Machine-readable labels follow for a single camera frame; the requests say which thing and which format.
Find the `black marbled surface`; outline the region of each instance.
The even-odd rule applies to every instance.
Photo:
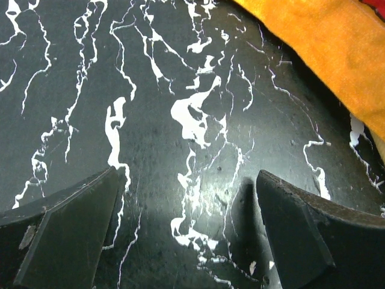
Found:
[[[280,288],[260,169],[381,213],[368,132],[231,2],[1,1],[0,64],[0,210],[122,173],[96,289]]]

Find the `red object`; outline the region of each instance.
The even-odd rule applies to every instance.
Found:
[[[385,0],[362,0],[362,3],[374,7],[377,13],[385,19]]]

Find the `black plastic wedge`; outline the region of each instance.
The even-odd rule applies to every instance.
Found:
[[[256,191],[283,289],[385,288],[385,220],[261,170]]]

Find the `black rubber piece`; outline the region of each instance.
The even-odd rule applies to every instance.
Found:
[[[261,170],[256,191],[283,289],[384,289],[385,220]]]
[[[1,213],[0,288],[91,288],[118,187],[109,168]]]

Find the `orange cloth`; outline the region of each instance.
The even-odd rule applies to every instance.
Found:
[[[385,23],[358,0],[235,0],[385,141]]]

